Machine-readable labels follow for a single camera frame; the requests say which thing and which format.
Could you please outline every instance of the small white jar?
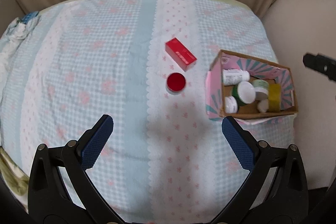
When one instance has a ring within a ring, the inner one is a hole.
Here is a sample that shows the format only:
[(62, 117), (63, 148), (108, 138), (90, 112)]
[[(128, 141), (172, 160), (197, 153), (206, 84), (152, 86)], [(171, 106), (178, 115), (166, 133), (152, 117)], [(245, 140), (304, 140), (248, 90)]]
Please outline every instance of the small white jar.
[(226, 114), (238, 112), (238, 104), (233, 96), (225, 97), (225, 112)]
[(260, 113), (266, 113), (268, 110), (268, 99), (261, 100), (257, 105), (257, 109)]

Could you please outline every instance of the white jar lid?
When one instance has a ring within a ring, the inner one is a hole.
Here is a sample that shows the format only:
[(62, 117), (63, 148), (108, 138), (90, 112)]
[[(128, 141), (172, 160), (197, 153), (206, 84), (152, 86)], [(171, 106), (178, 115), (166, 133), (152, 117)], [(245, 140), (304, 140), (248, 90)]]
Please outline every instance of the white jar lid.
[(243, 81), (250, 80), (250, 74), (247, 70), (243, 70), (241, 74), (243, 75)]
[(240, 82), (237, 87), (237, 93), (240, 100), (245, 104), (251, 104), (255, 100), (254, 86), (246, 81)]

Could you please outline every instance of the screw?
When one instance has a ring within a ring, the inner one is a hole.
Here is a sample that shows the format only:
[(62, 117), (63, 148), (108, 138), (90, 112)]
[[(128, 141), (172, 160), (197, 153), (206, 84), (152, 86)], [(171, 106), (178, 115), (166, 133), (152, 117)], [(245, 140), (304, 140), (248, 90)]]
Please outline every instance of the screw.
[(69, 146), (69, 147), (73, 147), (73, 146), (75, 146), (75, 145), (76, 145), (76, 143), (77, 143), (77, 141), (76, 141), (76, 140), (71, 140), (71, 141), (68, 141), (68, 146)]
[(44, 148), (45, 148), (45, 144), (44, 144), (44, 143), (41, 143), (41, 144), (37, 147), (38, 150), (43, 150)]
[(265, 141), (260, 141), (259, 146), (261, 147), (267, 147), (267, 143)]
[(294, 145), (294, 144), (291, 144), (290, 148), (291, 148), (293, 151), (296, 151), (296, 150), (297, 150), (297, 146)]

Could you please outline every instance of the blue checkered sheet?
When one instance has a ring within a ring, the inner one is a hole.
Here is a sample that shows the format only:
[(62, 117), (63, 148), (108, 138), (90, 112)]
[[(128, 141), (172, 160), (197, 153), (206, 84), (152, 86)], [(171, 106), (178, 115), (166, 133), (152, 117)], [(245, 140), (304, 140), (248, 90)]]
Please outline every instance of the blue checkered sheet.
[[(77, 0), (27, 30), (9, 56), (0, 109), (2, 145), (26, 174), (40, 143), (63, 146), (109, 114), (113, 134), (87, 173), (125, 221), (206, 223), (228, 203), (248, 171), (206, 115), (204, 81), (219, 49), (277, 61), (250, 10), (214, 0)], [(186, 73), (164, 50), (173, 37), (198, 59)], [(166, 91), (172, 72), (187, 80), (179, 95)], [(287, 147), (293, 119), (240, 123)]]

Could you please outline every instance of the red rectangular block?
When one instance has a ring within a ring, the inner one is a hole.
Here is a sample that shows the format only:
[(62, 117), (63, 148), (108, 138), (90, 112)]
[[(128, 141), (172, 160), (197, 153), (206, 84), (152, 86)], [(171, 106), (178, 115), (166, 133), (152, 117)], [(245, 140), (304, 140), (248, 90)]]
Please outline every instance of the red rectangular block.
[(166, 42), (166, 52), (184, 71), (193, 67), (197, 60), (177, 38)]

